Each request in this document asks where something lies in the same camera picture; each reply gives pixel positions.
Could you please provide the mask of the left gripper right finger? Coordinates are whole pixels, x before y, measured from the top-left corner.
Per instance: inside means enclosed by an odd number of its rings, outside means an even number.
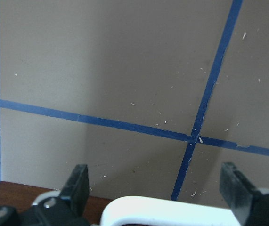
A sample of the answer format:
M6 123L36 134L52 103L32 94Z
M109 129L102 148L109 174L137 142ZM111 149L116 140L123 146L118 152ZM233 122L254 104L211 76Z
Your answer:
M220 170L220 193L242 226L269 226L269 188L257 188L235 164Z

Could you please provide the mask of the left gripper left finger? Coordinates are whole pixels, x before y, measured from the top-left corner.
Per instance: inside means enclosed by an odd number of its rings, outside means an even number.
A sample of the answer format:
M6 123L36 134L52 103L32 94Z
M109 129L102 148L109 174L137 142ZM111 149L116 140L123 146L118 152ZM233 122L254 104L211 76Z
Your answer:
M0 226L88 226L82 214L89 197L88 166L75 166L58 195L43 197L27 211L0 206Z

